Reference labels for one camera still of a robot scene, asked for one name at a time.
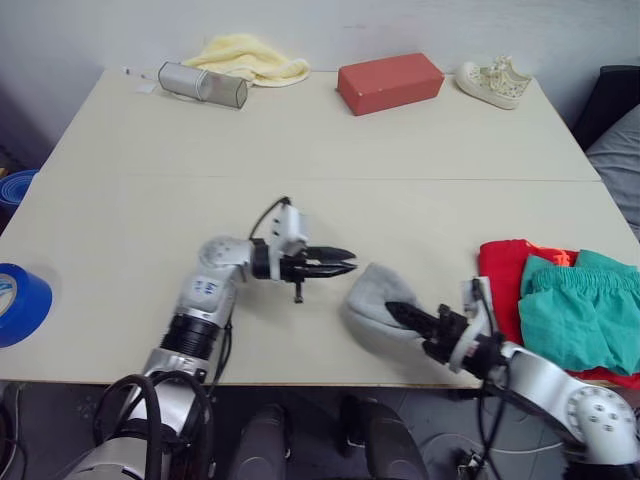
teal shorts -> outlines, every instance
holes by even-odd
[[[521,283],[522,337],[562,368],[640,371],[640,273],[583,250],[576,266],[530,256]]]

yellow towel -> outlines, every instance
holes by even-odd
[[[285,87],[309,76],[306,60],[289,60],[252,35],[218,37],[200,55],[183,62],[211,72],[242,77],[262,87]]]

white sneaker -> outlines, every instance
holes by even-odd
[[[456,83],[464,92],[507,110],[518,106],[530,81],[529,75],[514,70],[511,57],[498,57],[489,67],[465,62],[456,71]]]

blue object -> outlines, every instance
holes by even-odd
[[[51,288],[41,278],[11,263],[0,263],[0,347],[31,335],[52,302]]]
[[[38,170],[23,170],[0,180],[0,206],[9,213],[15,212],[36,173]]]

black cable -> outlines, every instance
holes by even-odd
[[[487,297],[484,294],[484,289],[482,288],[482,282],[479,278],[474,278],[471,281],[472,292],[474,293],[474,297],[476,300],[479,299],[482,302],[482,307],[484,311],[487,313],[487,318],[489,319],[489,333],[491,336],[495,333],[495,328],[493,326],[495,319],[493,318],[493,314],[489,309],[489,303],[487,302]]]
[[[273,202],[271,204],[271,206],[269,208],[267,208],[262,215],[260,215],[260,218],[258,218],[258,220],[256,221],[255,225],[253,226],[253,228],[251,229],[251,233],[249,233],[249,240],[253,239],[253,236],[256,234],[256,232],[258,231],[258,228],[260,227],[260,224],[264,221],[264,219],[267,217],[267,215],[269,215],[273,210],[275,210],[275,208],[278,205],[291,205],[291,199],[289,197],[280,197],[278,200],[276,200],[275,202]]]
[[[498,469],[493,461],[493,457],[491,456],[491,449],[493,448],[493,445],[498,436],[498,430],[502,423],[504,411],[507,406],[507,399],[506,399],[505,393],[508,392],[509,388],[511,387],[511,368],[508,363],[505,365],[505,375],[506,375],[506,380],[505,380],[504,391],[500,398],[500,403],[498,404],[498,410],[496,411],[496,416],[494,418],[493,425],[491,427],[491,431],[489,432],[488,438],[484,429],[484,421],[483,421],[484,397],[485,397],[485,394],[487,393],[487,385],[488,385],[487,380],[484,380],[482,382],[482,387],[480,387],[480,396],[478,397],[478,402],[476,403],[476,419],[478,422],[478,433],[480,434],[480,442],[482,443],[482,448],[484,451],[480,459],[479,468],[476,470],[473,480],[475,480],[476,477],[478,476],[480,472],[480,468],[482,468],[485,461],[491,467],[491,470],[493,471],[493,474],[496,477],[496,479],[502,480],[502,477],[500,476],[500,473],[498,472]]]
[[[104,442],[100,415],[106,399],[124,387],[135,385],[140,389],[147,411],[147,453],[145,462],[145,480],[160,480],[162,475],[162,419],[158,395],[151,380],[142,375],[128,375],[107,388],[98,402],[93,421],[93,438],[96,445]]]
[[[204,390],[204,387],[193,376],[189,375],[186,372],[175,370],[170,372],[159,373],[158,375],[154,376],[151,379],[151,384],[155,387],[156,385],[159,385],[162,382],[165,382],[171,379],[173,380],[178,379],[186,382],[188,386],[191,388],[191,390],[194,392],[194,395],[196,395],[196,400],[201,406],[201,415],[205,415],[204,412],[208,412],[210,420],[205,417],[204,421],[202,422],[203,427],[206,426],[207,428],[205,432],[205,443],[202,446],[202,452],[203,452],[202,455],[204,455],[204,458],[207,460],[206,462],[204,462],[204,464],[206,465],[206,470],[205,470],[206,475],[204,477],[198,477],[198,478],[207,479],[208,469],[209,469],[208,463],[210,463],[210,460],[213,457],[213,408],[211,407],[211,402],[209,401],[209,398],[207,396],[207,393]],[[138,403],[140,403],[140,400],[142,398],[143,398],[142,394],[139,394],[129,405],[127,405],[127,408],[124,410],[124,412],[120,416],[120,420],[118,421],[118,423],[116,424],[116,427],[114,428],[115,432],[122,429],[125,422],[129,419],[129,417],[131,416],[135,408],[138,406]],[[192,441],[193,439],[185,439],[185,444],[190,444],[192,443]]]
[[[220,357],[218,358],[218,364],[216,365],[216,371],[213,375],[212,385],[217,385],[220,381],[220,377],[227,368],[229,358],[231,357],[231,348],[233,347],[233,324],[231,323],[231,317],[227,322],[227,326],[224,327],[224,336],[222,337],[222,345],[220,346]]]
[[[193,391],[196,400],[200,404],[203,417],[204,441],[200,446],[200,454],[203,461],[200,463],[199,474],[195,477],[201,480],[209,478],[209,465],[213,458],[213,407],[204,387],[192,375],[179,370],[163,372],[153,378],[153,384],[159,385],[167,380],[180,380],[186,383]]]

